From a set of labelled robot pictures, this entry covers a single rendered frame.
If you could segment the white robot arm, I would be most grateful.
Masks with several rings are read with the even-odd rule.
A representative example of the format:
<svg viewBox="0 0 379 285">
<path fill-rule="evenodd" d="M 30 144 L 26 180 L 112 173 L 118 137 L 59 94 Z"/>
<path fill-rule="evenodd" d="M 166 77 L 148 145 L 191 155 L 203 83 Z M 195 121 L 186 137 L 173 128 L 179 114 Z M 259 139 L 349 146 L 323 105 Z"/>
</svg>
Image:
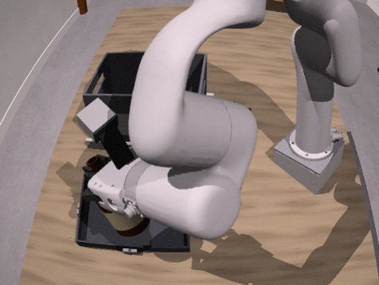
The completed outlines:
<svg viewBox="0 0 379 285">
<path fill-rule="evenodd" d="M 223 236 L 236 222 L 256 147 L 256 118 L 242 104 L 186 91 L 186 83 L 201 45 L 222 29 L 260 25 L 266 1 L 194 0 L 150 43 L 128 122 L 132 148 L 142 159 L 124 184 L 123 213 L 129 219 L 147 217 L 201 240 Z M 283 2 L 300 25 L 291 35 L 297 108 L 290 148 L 304 160 L 319 161 L 345 137 L 330 128 L 334 82 L 350 87 L 361 74 L 358 16 L 348 0 Z M 76 117 L 96 144 L 101 141 L 117 170 L 135 158 L 117 114 L 99 98 Z"/>
</svg>

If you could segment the brown bottle with tan label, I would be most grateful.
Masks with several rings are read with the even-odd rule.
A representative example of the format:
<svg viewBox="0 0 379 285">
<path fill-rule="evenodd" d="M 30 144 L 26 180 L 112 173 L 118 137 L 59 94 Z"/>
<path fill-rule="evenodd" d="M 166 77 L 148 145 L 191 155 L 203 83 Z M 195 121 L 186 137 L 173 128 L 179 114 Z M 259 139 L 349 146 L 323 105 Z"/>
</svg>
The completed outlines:
<svg viewBox="0 0 379 285">
<path fill-rule="evenodd" d="M 90 158 L 86 162 L 86 165 L 90 168 L 93 168 L 96 173 L 104 168 L 98 156 Z M 110 221 L 112 226 L 121 236 L 136 236 L 143 232 L 150 223 L 150 219 L 147 217 L 141 218 L 141 216 L 138 215 L 137 217 L 132 217 L 129 219 L 128 217 L 121 216 L 102 208 L 99 205 L 98 201 L 96 201 L 96 204 L 100 207 L 105 217 Z"/>
</svg>

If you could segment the dark grey divided crate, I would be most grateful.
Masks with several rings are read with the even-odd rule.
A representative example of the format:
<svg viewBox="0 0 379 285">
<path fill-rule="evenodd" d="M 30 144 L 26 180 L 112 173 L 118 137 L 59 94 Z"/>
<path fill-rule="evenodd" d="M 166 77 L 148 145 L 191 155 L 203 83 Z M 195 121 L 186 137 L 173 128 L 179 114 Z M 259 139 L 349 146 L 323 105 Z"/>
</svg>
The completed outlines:
<svg viewBox="0 0 379 285">
<path fill-rule="evenodd" d="M 135 78 L 145 52 L 106 53 L 82 95 L 85 107 L 99 97 L 117 114 L 118 129 L 126 142 L 130 142 L 128 122 Z M 203 94 L 204 91 L 206 94 L 206 58 L 207 53 L 196 53 L 189 70 L 186 91 L 201 93 L 203 87 Z M 92 94 L 102 73 L 104 78 L 96 91 L 97 94 Z"/>
</svg>

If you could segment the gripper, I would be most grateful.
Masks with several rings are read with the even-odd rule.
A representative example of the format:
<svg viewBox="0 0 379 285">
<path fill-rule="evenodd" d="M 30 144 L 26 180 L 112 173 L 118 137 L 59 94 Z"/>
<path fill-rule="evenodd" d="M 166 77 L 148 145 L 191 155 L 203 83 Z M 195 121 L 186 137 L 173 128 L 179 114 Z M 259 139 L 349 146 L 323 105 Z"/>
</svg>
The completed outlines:
<svg viewBox="0 0 379 285">
<path fill-rule="evenodd" d="M 96 156 L 99 157 L 104 168 L 98 173 L 96 173 L 93 168 L 87 166 L 82 167 L 85 172 L 84 177 L 88 181 L 88 188 L 81 194 L 85 201 L 98 201 L 102 208 L 126 216 L 123 213 L 123 210 L 125 210 L 127 206 L 127 202 L 124 201 L 124 184 L 126 177 L 131 168 L 142 161 L 134 152 L 133 148 L 130 148 L 130 150 L 135 158 L 120 170 L 117 170 L 110 157 L 100 154 Z"/>
</svg>

